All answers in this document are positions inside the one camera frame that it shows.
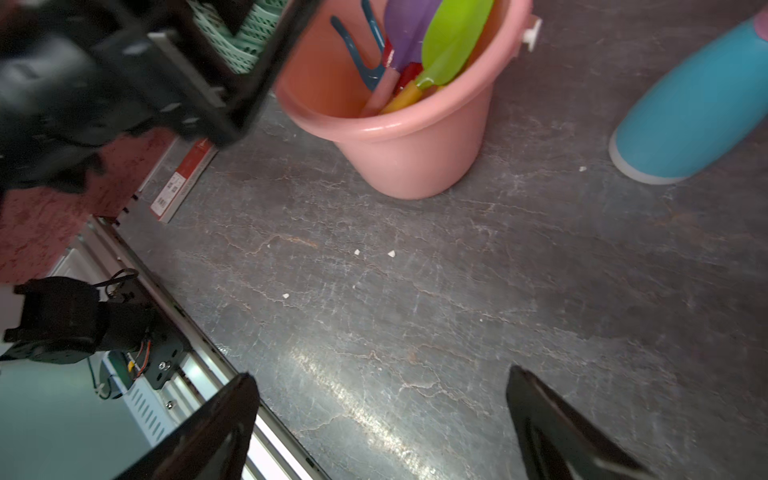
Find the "teal pink spray bottle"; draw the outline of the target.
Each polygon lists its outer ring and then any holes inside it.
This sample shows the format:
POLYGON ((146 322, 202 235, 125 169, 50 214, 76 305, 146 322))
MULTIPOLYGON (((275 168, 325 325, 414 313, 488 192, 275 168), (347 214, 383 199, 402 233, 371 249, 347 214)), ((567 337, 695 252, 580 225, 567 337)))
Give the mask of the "teal pink spray bottle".
POLYGON ((761 9, 660 79, 613 132, 608 153, 649 185, 686 180, 767 116, 767 11, 761 9))

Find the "purple toy shovel pink handle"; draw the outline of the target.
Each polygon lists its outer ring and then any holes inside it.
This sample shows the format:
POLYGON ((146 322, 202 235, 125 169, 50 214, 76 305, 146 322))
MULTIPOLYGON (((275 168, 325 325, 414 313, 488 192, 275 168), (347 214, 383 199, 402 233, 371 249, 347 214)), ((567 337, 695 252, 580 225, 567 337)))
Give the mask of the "purple toy shovel pink handle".
POLYGON ((395 95, 403 71, 420 63, 426 31, 440 6, 440 0, 390 0, 384 11, 384 27, 391 52, 382 56, 385 71, 361 117, 378 114, 395 95))

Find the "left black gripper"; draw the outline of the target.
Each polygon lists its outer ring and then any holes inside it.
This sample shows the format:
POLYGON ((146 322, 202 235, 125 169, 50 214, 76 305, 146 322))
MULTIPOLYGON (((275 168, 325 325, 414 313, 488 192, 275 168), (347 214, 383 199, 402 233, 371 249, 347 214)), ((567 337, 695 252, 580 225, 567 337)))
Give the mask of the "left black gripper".
POLYGON ((186 139, 223 147, 243 138, 320 0, 289 1, 275 33, 244 77, 233 73, 197 28, 185 1, 91 1, 116 30, 93 47, 104 68, 186 139))

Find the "green toy trowel yellow handle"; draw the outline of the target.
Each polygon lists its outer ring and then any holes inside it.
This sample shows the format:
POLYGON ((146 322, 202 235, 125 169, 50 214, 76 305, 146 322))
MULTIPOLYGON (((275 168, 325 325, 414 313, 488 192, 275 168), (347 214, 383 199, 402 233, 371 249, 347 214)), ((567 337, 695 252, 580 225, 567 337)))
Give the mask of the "green toy trowel yellow handle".
POLYGON ((494 0, 442 1, 423 38, 422 72, 379 114, 411 106, 429 88, 450 83, 474 50, 493 6, 494 0))

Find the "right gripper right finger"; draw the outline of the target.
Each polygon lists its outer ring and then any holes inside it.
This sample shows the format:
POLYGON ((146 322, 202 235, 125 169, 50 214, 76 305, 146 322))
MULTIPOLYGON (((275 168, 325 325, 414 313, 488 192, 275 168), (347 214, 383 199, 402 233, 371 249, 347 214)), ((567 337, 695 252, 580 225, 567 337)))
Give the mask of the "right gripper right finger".
POLYGON ((506 401, 530 479, 654 479, 532 372, 510 368, 506 401))

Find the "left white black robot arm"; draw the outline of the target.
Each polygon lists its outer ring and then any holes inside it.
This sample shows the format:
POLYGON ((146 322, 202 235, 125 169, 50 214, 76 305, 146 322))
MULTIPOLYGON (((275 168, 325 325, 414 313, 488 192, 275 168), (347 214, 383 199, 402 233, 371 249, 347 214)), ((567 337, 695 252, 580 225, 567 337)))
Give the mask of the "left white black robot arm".
MULTIPOLYGON (((241 140, 317 9, 291 1, 255 64, 236 72, 187 1, 1 5, 1 188, 82 193, 101 150, 164 127, 218 148, 241 140)), ((162 315, 67 277, 1 291, 1 357, 77 363, 150 345, 162 315)))

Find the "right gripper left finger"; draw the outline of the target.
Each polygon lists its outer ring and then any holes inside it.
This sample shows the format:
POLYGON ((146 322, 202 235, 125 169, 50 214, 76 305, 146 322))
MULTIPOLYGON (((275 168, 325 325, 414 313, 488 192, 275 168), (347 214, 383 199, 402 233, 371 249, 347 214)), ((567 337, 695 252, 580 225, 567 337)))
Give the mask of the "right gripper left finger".
POLYGON ((241 478, 259 405, 255 378, 248 373, 236 375, 171 435, 117 478, 241 478))

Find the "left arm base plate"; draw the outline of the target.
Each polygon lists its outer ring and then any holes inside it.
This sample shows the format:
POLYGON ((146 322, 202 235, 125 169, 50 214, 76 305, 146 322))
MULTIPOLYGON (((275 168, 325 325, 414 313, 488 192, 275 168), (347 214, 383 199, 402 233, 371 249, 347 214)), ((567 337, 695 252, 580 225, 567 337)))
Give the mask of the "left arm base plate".
POLYGON ((132 378, 146 379, 155 390, 171 379, 190 351, 172 318, 136 280, 111 286, 98 313, 106 318, 107 327, 96 350, 131 359, 132 378))

